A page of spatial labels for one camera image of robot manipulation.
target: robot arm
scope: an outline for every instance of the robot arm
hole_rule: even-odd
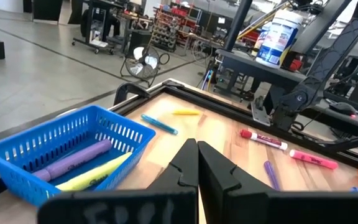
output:
[[[332,46],[325,50],[325,53],[319,55],[310,68],[307,78],[289,94],[280,98],[273,114],[274,126],[288,131],[299,112],[320,102],[327,81],[357,41],[358,3],[348,25],[345,26]]]

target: yellow highlighter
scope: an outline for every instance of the yellow highlighter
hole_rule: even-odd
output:
[[[85,172],[79,176],[76,176],[71,180],[62,183],[56,187],[62,191],[83,190],[95,183],[100,182],[100,180],[105,179],[108,175],[114,172],[126,159],[128,159],[131,154],[131,152],[128,152],[101,166],[91,169],[88,172]]]
[[[174,110],[173,114],[175,114],[175,115],[199,115],[200,112],[197,110],[191,110],[191,109],[179,109],[179,110]]]

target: gray floor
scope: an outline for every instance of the gray floor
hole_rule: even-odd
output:
[[[103,94],[107,96],[92,104],[110,107],[114,94],[109,92],[122,83],[136,81],[120,76],[119,55],[95,55],[84,45],[71,46],[72,38],[80,34],[79,27],[33,23],[30,18],[28,14],[0,11],[0,40],[6,48],[6,59],[0,60],[0,132]],[[191,54],[181,54],[183,50],[173,54],[160,72],[181,67],[159,75],[155,83],[167,78],[194,86],[199,83],[197,73],[204,67],[191,63]],[[265,95],[268,88],[263,83],[257,95]],[[311,123],[308,129],[331,134],[318,123]]]

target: plastic bottle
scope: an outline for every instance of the plastic bottle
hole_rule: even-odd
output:
[[[280,68],[302,21],[303,17],[295,12],[277,11],[256,61],[270,68]]]
[[[262,26],[262,30],[260,31],[258,39],[255,42],[254,49],[252,50],[252,53],[251,53],[253,56],[256,56],[258,54],[260,46],[263,44],[263,42],[266,38],[266,35],[270,30],[271,25],[272,25],[272,22],[268,22]]]

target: purple highlighter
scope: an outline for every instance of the purple highlighter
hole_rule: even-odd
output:
[[[275,190],[280,190],[280,184],[278,184],[277,176],[276,176],[276,173],[274,172],[272,163],[270,161],[266,161],[264,163],[264,167],[265,167],[266,173],[270,179],[270,182],[273,185],[273,188]]]
[[[48,182],[57,177],[60,177],[61,175],[67,173],[72,169],[79,167],[80,165],[90,161],[96,156],[107,152],[111,147],[111,141],[105,139],[96,144],[93,144],[92,146],[86,147],[79,152],[67,156],[66,158],[54,162],[53,164],[50,164],[46,168],[38,170],[33,174],[36,177]]]

